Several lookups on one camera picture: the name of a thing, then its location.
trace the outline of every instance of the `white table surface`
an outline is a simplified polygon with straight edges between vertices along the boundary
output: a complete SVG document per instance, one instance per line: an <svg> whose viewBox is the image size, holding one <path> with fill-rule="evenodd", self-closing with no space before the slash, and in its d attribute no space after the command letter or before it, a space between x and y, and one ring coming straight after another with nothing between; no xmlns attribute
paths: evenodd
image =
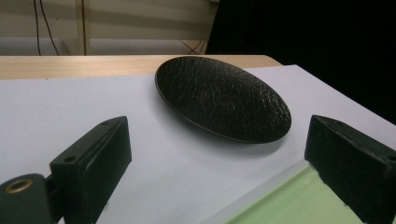
<svg viewBox="0 0 396 224"><path fill-rule="evenodd" d="M0 183L50 174L49 163L96 124L127 116L133 161L98 223L219 223L306 165L312 115L396 148L396 126L297 65L246 69L284 99L282 139L236 143L180 118L153 74L0 81Z"/></svg>

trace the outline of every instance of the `black plate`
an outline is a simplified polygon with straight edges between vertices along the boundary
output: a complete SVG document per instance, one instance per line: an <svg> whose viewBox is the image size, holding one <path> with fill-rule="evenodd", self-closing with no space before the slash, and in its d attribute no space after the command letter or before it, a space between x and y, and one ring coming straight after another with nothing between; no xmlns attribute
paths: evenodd
<svg viewBox="0 0 396 224"><path fill-rule="evenodd" d="M283 99L249 72L204 57L178 57L155 75L165 102L190 122L218 135L247 143L268 143L290 129Z"/></svg>

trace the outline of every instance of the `green mat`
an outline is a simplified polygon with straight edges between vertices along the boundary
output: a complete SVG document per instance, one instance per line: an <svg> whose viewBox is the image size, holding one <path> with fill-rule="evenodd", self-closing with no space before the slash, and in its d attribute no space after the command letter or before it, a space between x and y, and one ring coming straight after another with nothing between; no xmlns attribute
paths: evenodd
<svg viewBox="0 0 396 224"><path fill-rule="evenodd" d="M362 222L321 181L317 171L306 166L224 223L361 224Z"/></svg>

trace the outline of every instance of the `white wall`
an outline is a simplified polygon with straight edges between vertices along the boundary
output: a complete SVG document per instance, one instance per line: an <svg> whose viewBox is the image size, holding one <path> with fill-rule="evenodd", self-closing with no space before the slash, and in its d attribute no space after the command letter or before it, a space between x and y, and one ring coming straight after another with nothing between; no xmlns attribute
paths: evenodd
<svg viewBox="0 0 396 224"><path fill-rule="evenodd" d="M91 0L91 37L207 40L216 11L209 0Z"/></svg>
<svg viewBox="0 0 396 224"><path fill-rule="evenodd" d="M36 36L33 2L0 0L0 37ZM36 2L40 37L49 37ZM81 54L81 0L42 2L52 37ZM84 0L84 5L88 43L90 38L207 40L217 11L209 0Z"/></svg>

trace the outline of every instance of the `black curtain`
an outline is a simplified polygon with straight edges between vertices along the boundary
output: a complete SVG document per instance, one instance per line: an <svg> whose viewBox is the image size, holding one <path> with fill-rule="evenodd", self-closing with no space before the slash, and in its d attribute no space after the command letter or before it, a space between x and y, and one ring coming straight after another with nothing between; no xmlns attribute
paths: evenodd
<svg viewBox="0 0 396 224"><path fill-rule="evenodd" d="M390 1L220 0L206 54L298 64L396 124L396 13Z"/></svg>

